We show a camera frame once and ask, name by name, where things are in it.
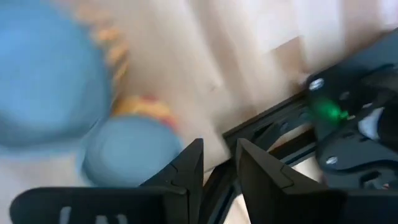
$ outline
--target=metal screw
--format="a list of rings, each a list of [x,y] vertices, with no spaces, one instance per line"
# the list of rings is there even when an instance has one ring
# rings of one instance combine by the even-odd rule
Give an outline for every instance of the metal screw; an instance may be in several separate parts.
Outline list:
[[[317,79],[317,80],[314,80],[314,81],[312,81],[312,82],[310,83],[309,89],[310,89],[311,91],[317,90],[317,89],[319,89],[319,88],[321,88],[321,87],[323,86],[324,82],[325,82],[325,81],[323,80],[323,78],[319,78],[319,79]]]
[[[326,164],[333,165],[333,164],[336,164],[337,161],[338,161],[338,158],[336,156],[331,156],[328,158],[328,160],[326,160]]]

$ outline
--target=green led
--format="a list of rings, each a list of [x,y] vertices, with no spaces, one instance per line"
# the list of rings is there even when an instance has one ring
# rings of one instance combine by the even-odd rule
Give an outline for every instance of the green led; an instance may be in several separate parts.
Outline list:
[[[313,110],[321,118],[332,122],[346,120],[349,117],[347,111],[342,111],[339,105],[329,99],[317,100]]]

